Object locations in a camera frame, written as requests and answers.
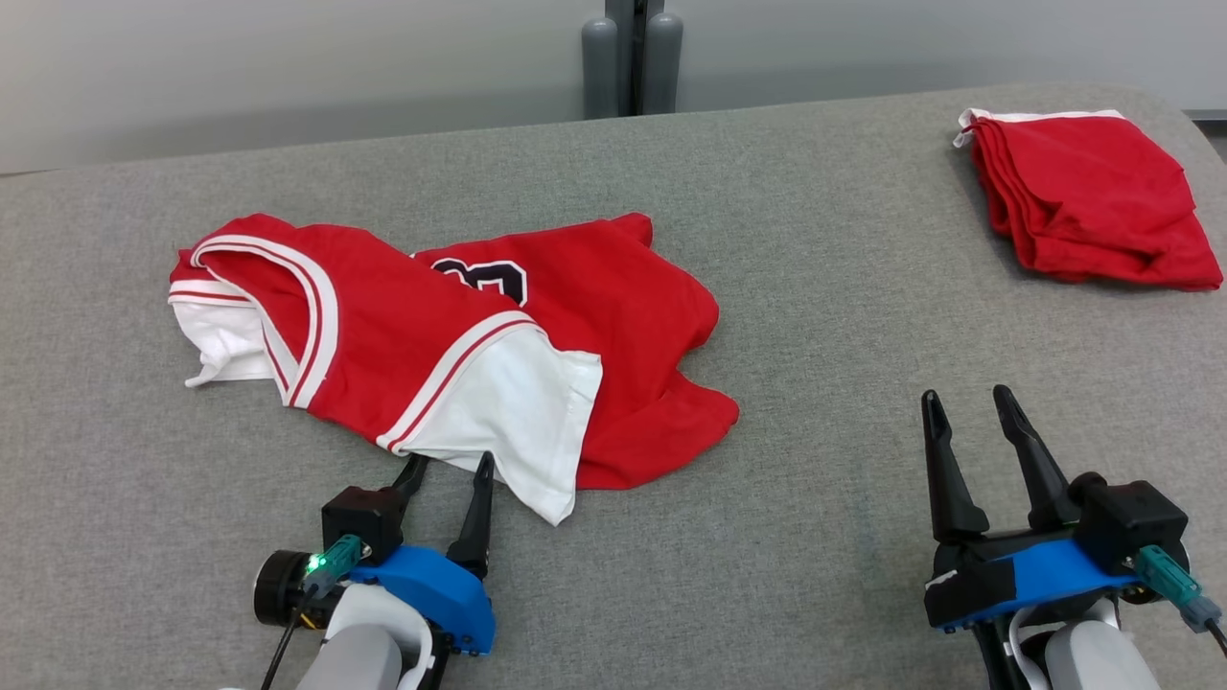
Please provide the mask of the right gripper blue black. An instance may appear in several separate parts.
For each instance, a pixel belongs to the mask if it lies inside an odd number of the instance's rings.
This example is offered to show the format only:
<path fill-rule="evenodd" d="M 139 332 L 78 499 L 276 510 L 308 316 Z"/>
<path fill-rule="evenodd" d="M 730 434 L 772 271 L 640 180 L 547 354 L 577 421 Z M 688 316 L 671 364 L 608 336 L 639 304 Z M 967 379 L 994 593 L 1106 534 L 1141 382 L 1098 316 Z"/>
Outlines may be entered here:
<path fill-rule="evenodd" d="M 930 629 L 944 634 L 1007 629 L 1009 620 L 1026 609 L 1056 608 L 1070 614 L 1087 609 L 1096 597 L 1141 584 L 1131 568 L 1101 568 L 1074 541 L 1072 532 L 1063 529 L 1079 521 L 1070 483 L 1014 392 L 995 386 L 993 401 L 1025 475 L 1027 523 L 1033 530 L 987 534 L 989 519 L 964 484 L 952 448 L 955 428 L 937 390 L 921 397 L 930 516 L 937 541 L 923 604 Z"/>

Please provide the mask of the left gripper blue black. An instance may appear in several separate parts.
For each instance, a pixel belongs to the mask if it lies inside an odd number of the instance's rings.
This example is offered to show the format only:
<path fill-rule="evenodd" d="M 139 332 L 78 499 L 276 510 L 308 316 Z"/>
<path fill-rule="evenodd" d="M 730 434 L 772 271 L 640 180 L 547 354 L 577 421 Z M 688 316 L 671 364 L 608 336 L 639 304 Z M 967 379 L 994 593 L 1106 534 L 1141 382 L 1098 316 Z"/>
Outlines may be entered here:
<path fill-rule="evenodd" d="M 410 453 L 391 484 L 399 502 L 407 505 L 425 483 L 429 457 Z M 486 656 L 494 649 L 494 604 L 485 588 L 488 575 L 492 507 L 494 507 L 494 454 L 485 451 L 474 471 L 472 501 L 455 541 L 447 554 L 402 545 L 384 564 L 357 566 L 348 578 L 355 584 L 380 584 L 407 603 L 439 632 L 452 638 L 460 654 Z"/>

